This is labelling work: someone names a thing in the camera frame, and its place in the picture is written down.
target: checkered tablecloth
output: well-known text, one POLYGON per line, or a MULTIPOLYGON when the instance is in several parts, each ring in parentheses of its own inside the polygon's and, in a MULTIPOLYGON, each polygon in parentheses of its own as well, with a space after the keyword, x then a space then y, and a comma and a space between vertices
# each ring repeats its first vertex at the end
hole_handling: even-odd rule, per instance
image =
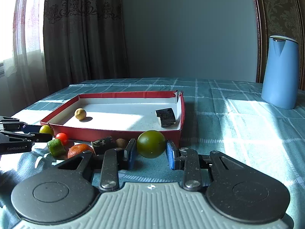
MULTIPOLYGON (((305 93, 299 91, 295 109, 285 110, 264 102, 262 85, 243 81, 183 78, 141 78, 86 81, 70 85, 31 105, 14 117, 28 124, 82 93, 182 90, 186 117, 181 145, 209 154, 219 150, 283 182, 291 202, 287 214, 295 229, 305 228, 305 93)), ((18 219, 10 202, 13 187, 21 180, 58 163, 46 143, 33 151, 3 155, 0 160, 0 228, 10 228, 18 219)), ((208 175, 202 172, 204 181, 208 175)), ((155 159, 138 157, 135 168, 120 171, 123 182, 181 181, 182 171, 171 171, 165 154, 155 159)), ((99 175, 95 175, 96 185, 99 175)))

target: red box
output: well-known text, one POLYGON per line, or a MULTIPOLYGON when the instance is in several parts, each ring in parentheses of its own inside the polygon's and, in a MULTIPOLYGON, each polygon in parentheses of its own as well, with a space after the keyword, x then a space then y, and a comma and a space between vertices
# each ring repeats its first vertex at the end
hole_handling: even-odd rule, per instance
POLYGON ((112 92, 77 95, 40 121, 50 124, 54 133, 66 133, 70 139, 95 141, 112 136, 114 140, 137 139, 147 130, 160 131, 177 147, 185 118, 183 93, 177 91, 112 92), (162 128, 155 110, 173 108, 176 124, 162 128), (84 108, 87 118, 74 117, 84 108))

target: blue pitcher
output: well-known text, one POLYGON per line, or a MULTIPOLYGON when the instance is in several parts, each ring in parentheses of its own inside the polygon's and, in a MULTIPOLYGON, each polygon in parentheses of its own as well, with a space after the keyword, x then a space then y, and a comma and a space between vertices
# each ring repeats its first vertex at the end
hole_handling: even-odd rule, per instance
POLYGON ((285 36, 270 36, 262 99, 280 108, 293 109, 298 87, 298 42, 285 36))

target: curtain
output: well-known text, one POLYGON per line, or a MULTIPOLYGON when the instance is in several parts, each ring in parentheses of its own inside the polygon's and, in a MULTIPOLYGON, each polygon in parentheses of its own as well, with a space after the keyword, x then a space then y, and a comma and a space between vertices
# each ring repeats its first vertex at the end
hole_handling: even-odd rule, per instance
POLYGON ((44 0, 0 0, 0 62, 15 112, 48 95, 43 5, 44 0))
POLYGON ((121 0, 45 0, 51 92, 85 80, 128 77, 121 0))

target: ribbed gray surface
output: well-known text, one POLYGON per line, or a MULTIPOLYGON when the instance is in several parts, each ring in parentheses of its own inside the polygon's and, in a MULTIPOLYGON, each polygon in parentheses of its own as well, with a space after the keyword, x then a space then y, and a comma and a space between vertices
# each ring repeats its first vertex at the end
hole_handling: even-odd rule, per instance
POLYGON ((202 194, 178 183, 126 183, 104 193, 94 207, 74 221, 47 226, 21 221, 15 229, 287 229, 282 221, 244 225, 214 211, 202 194))

